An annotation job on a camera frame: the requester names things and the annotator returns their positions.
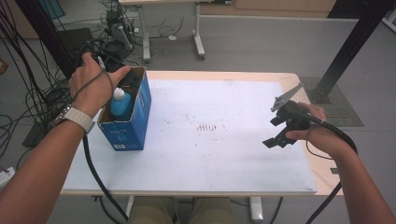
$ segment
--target floor mat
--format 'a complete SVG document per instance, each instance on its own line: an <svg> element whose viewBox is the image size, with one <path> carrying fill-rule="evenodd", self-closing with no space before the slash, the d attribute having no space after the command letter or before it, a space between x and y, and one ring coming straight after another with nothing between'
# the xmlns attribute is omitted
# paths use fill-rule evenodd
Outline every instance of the floor mat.
<svg viewBox="0 0 396 224"><path fill-rule="evenodd" d="M299 77L304 83L305 91L313 90L320 82L321 77ZM331 104L317 104L327 113L328 121L336 127L363 127L355 110L350 105L341 90L335 85L329 94Z"/></svg>

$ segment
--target wristwatch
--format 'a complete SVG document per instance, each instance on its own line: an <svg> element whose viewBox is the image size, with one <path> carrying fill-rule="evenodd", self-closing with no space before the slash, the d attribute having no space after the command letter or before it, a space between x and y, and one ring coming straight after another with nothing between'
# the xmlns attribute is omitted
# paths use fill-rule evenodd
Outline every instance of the wristwatch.
<svg viewBox="0 0 396 224"><path fill-rule="evenodd" d="M66 119L81 126L85 130L85 134L88 134L95 124L91 117L84 112L75 109L72 105L66 105L58 117L51 122L51 126L56 126Z"/></svg>

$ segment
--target hand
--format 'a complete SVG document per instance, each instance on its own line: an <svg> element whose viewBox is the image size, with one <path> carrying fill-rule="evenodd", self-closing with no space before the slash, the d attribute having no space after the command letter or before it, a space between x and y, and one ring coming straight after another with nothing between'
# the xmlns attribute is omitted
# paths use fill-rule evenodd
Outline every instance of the hand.
<svg viewBox="0 0 396 224"><path fill-rule="evenodd" d="M326 112L322 107L305 103L298 104L308 109L312 116L327 121ZM328 153L333 158L342 148L349 147L337 134L326 128L314 125L310 129L310 131L290 131L286 133L286 137L294 140L308 140L314 147Z"/></svg>
<svg viewBox="0 0 396 224"><path fill-rule="evenodd" d="M81 58L84 65L69 79L70 93L74 98L73 107L93 118L111 98L115 87L131 67L123 66L114 73L107 73L91 53L84 53Z"/></svg>

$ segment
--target bottle cap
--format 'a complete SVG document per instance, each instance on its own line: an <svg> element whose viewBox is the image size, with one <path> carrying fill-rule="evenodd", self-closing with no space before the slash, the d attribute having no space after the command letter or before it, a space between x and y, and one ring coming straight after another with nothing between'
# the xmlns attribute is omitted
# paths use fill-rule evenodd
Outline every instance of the bottle cap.
<svg viewBox="0 0 396 224"><path fill-rule="evenodd" d="M125 92L120 88L116 88L113 97L115 100L122 100L125 97Z"/></svg>

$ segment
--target white watch strap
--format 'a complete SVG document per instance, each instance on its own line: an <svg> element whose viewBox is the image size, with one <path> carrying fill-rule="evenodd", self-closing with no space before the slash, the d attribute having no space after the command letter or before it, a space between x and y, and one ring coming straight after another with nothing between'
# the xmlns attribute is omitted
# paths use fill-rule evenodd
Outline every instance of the white watch strap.
<svg viewBox="0 0 396 224"><path fill-rule="evenodd" d="M70 119L80 125L85 129L86 133L89 133L91 128L93 127L93 120L90 116L86 115L84 112L71 107L69 111L64 115L66 119Z"/></svg>

